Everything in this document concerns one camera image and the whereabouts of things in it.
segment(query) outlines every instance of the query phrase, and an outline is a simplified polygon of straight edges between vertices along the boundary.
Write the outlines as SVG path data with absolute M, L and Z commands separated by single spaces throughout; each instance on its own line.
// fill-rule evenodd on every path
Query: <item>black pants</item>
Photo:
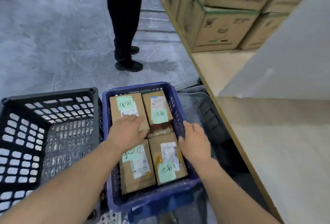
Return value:
M 138 28 L 142 0 L 108 0 L 114 31 L 114 57 L 118 62 L 130 62 L 130 46 Z

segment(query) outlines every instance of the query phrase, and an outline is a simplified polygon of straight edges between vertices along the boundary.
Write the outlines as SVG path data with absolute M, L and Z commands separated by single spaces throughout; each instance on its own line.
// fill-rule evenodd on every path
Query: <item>white wall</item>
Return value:
M 330 99 L 330 0 L 304 0 L 219 96 Z

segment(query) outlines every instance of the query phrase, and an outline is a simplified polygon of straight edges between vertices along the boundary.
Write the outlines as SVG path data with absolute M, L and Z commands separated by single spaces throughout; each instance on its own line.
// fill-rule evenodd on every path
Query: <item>blue plastic crate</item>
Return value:
M 102 94 L 103 103 L 103 132 L 104 139 L 108 137 L 109 129 L 112 126 L 110 101 L 109 98 L 116 95 L 132 94 L 132 93 L 150 93 L 163 90 L 173 115 L 172 126 L 176 136 L 184 137 L 183 121 L 186 120 L 184 111 L 179 101 L 175 88 L 167 82 L 155 82 L 148 84 L 140 84 L 135 86 L 119 87 L 111 89 Z M 158 201 L 164 197 L 168 197 L 175 193 L 191 190 L 200 183 L 200 179 L 196 174 L 192 165 L 184 160 L 188 176 L 183 179 L 175 180 L 161 186 L 152 186 L 137 192 L 122 195 L 120 186 L 119 164 L 115 166 L 111 175 L 107 180 L 107 196 L 109 209 L 114 211 L 130 211 L 140 205 L 149 204 Z

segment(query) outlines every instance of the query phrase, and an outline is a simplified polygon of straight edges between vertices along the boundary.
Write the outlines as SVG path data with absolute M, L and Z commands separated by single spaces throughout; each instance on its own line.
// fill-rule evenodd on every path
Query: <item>green sticky note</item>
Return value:
M 143 145 L 137 145 L 135 148 L 132 148 L 122 155 L 122 162 L 133 161 L 143 157 L 143 153 L 141 153 L 141 146 L 143 147 L 144 151 Z
M 134 108 L 134 101 L 130 95 L 116 97 L 116 101 L 119 111 Z
M 151 118 L 153 124 L 168 122 L 167 109 L 152 109 Z
M 172 162 L 160 163 L 157 166 L 160 183 L 165 183 L 177 178 Z

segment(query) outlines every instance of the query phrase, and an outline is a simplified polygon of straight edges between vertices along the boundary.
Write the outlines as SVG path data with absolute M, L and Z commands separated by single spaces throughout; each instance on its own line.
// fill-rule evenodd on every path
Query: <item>person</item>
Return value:
M 107 0 L 114 32 L 114 58 L 117 70 L 141 71 L 143 64 L 132 60 L 140 49 L 132 46 L 138 29 L 142 0 Z
M 105 181 L 122 154 L 146 137 L 143 117 L 125 115 L 114 122 L 106 141 L 40 186 L 0 218 L 0 224 L 81 224 L 91 213 Z M 218 223 L 279 224 L 211 158 L 210 143 L 196 123 L 184 122 L 179 147 L 195 168 Z

